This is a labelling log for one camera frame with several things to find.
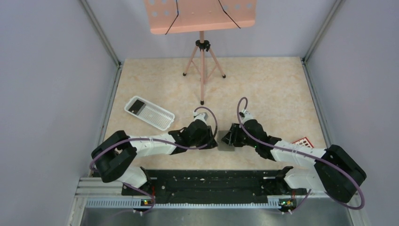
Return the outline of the grey card holder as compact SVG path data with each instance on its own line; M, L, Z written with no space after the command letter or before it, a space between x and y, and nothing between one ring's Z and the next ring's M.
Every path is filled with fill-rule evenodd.
M217 149L218 151L224 151L224 152L234 152L235 147L232 145L229 145L229 135L230 131L228 130L220 130L217 133Z

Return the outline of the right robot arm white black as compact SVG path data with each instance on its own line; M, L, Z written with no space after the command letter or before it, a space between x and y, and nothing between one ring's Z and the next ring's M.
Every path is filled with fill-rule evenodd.
M336 201L348 203L358 186L366 180L365 171L338 145L311 148L268 135L257 120L240 126L231 125L221 139L229 146L250 146L259 156L271 161L290 163L283 180L292 189L323 191Z

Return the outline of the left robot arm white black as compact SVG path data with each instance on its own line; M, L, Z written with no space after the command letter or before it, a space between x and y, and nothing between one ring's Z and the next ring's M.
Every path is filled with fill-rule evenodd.
M119 130L106 139L92 153L89 167L97 170L104 183L119 181L135 188L150 183L143 167L132 166L135 158L150 155L174 155L187 150L217 147L211 126L196 119L189 126L151 137L128 136Z

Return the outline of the black card in basket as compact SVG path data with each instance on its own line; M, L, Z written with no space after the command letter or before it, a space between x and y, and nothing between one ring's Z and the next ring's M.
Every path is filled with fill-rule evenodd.
M138 114L139 111L145 106L145 103L139 99L137 99L128 109L129 112L133 114Z

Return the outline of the white plastic basket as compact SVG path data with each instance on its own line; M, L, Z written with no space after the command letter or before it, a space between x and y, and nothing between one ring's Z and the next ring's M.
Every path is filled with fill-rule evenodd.
M128 109L137 99L143 101L145 106L138 114L133 114L129 112ZM139 96L133 96L125 104L124 110L128 114L139 118L161 131L166 131L175 120L175 115L173 113Z

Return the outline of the red plastic basket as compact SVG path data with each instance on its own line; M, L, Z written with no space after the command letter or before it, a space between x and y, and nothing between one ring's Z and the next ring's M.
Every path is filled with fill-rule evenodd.
M303 138L293 142L293 144L305 146L305 147L309 147L309 148L314 148L313 144L310 142L310 140L307 137L303 137Z

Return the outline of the pink music stand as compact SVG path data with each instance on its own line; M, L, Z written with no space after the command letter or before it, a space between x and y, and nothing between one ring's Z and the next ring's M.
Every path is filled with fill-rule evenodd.
M200 73L200 104L205 103L205 83L212 75L206 72L205 54L209 53L222 78L226 78L212 46L205 38L206 31L242 29L255 25L256 0L145 0L150 32L174 34L199 32L190 59L185 67L186 76L191 65ZM193 59L200 53L200 65Z

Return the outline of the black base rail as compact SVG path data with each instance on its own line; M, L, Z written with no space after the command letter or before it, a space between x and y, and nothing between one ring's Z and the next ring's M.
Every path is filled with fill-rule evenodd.
M156 204L267 203L273 195L305 195L291 189L283 170L147 170L150 184L143 191Z

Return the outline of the aluminium frame rail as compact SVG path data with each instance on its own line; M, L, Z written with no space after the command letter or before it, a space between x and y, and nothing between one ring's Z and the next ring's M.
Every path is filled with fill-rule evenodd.
M98 174L91 178L81 178L76 190L76 196L88 197L88 206L93 207L132 207L135 209L147 209L151 206L151 194L145 191L135 191L118 181L110 183L102 182ZM262 208L278 209L288 211L299 205L300 199L305 195L273 195L267 203L247 204L156 204L160 209L241 209L241 208Z

